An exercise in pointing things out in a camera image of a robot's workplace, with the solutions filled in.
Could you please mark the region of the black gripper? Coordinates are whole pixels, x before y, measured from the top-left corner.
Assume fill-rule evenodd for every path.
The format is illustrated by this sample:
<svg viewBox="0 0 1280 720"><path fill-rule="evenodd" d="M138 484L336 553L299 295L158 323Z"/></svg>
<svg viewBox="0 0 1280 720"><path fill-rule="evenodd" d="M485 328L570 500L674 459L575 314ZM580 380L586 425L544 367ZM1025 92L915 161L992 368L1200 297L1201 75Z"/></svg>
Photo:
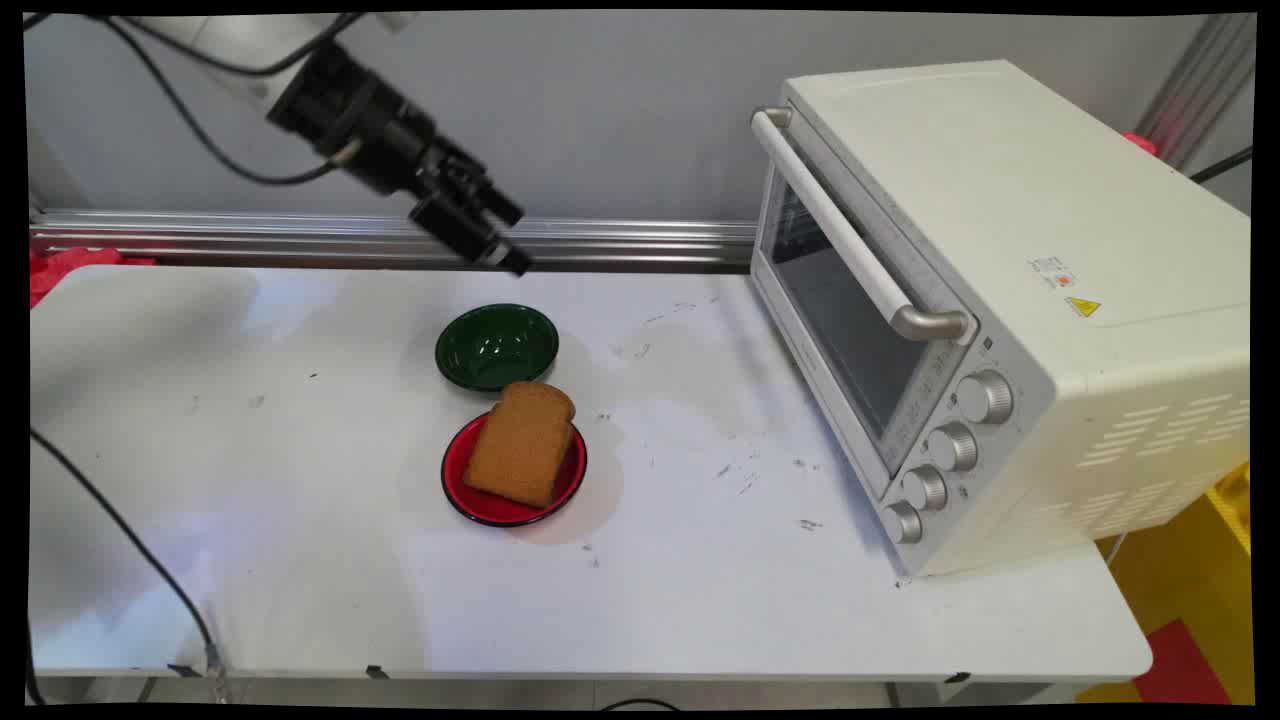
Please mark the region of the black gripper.
<svg viewBox="0 0 1280 720"><path fill-rule="evenodd" d="M442 182L451 193L420 199L408 219L475 266L521 277L532 259L488 220L517 224L525 210L494 184L486 168L438 129L434 119L326 41L297 67L268 111L278 128L300 136L375 193L424 193Z"/></svg>

